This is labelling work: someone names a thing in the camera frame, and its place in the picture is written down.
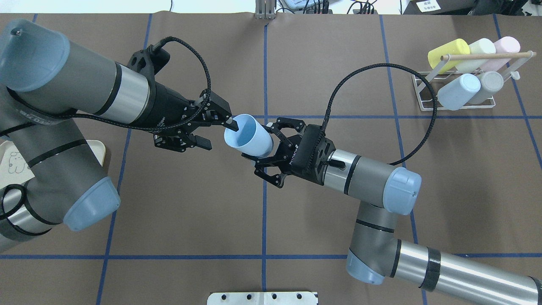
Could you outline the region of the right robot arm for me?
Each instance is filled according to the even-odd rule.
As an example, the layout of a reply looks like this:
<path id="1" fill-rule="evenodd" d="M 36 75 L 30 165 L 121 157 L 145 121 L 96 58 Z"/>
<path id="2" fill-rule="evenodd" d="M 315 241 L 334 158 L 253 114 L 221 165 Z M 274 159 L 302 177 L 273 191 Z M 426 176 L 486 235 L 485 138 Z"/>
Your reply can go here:
<path id="1" fill-rule="evenodd" d="M 422 176 L 413 212 L 398 215 L 393 240 L 441 253 L 440 280 L 473 263 L 518 275 L 538 303 L 541 278 L 541 166 L 520 119 L 440 118 L 408 170 Z M 321 304 L 463 304 L 420 289 L 427 262 L 404 279 L 398 266 L 381 285 L 346 271 L 360 201 L 342 191 L 286 178 L 263 186 L 260 290 L 315 290 Z"/>

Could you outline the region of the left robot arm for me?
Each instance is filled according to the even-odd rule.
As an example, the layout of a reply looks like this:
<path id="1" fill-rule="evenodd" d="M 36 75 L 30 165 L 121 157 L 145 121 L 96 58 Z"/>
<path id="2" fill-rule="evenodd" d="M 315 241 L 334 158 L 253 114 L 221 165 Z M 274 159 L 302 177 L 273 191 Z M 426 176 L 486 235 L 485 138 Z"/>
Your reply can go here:
<path id="1" fill-rule="evenodd" d="M 168 63 L 169 42 L 201 62 L 207 86 L 196 100 L 155 81 Z M 83 230 L 116 211 L 120 197 L 74 118 L 153 134 L 156 147 L 210 150 L 199 127 L 237 131 L 229 103 L 211 90 L 201 55 L 165 37 L 120 64 L 26 19 L 1 33 L 1 136 L 13 141 L 33 172 L 1 188 L 1 251 L 66 224 Z"/>

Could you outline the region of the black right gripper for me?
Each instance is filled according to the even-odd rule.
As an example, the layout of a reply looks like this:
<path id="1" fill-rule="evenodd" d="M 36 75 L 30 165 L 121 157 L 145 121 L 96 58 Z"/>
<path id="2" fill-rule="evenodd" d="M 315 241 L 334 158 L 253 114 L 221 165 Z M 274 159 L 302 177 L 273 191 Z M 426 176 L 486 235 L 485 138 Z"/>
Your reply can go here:
<path id="1" fill-rule="evenodd" d="M 277 142 L 267 158 L 242 153 L 254 163 L 254 174 L 282 189 L 286 177 L 298 176 L 324 185 L 327 162 L 336 150 L 333 141 L 325 137 L 321 126 L 300 119 L 279 117 L 265 125 L 265 130 Z"/>

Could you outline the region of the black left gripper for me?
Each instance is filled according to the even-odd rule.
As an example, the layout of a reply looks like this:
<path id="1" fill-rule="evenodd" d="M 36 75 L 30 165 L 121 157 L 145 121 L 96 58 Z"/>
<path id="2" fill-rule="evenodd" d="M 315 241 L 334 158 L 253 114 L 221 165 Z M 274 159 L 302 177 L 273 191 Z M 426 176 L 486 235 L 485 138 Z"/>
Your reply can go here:
<path id="1" fill-rule="evenodd" d="M 185 99 L 181 94 L 155 81 L 155 74 L 168 63 L 170 56 L 165 50 L 159 50 L 156 55 L 149 50 L 133 53 L 127 67 L 144 76 L 149 85 L 149 98 L 141 114 L 130 126 L 152 129 L 155 147 L 182 153 L 188 148 L 200 147 L 211 150 L 209 139 L 194 135 L 185 130 L 187 125 L 168 130 L 157 130 L 180 123 L 193 115 L 197 108 L 192 100 Z M 229 103 L 213 91 L 203 91 L 203 119 L 211 125 L 238 131 L 238 123 L 232 118 Z"/>

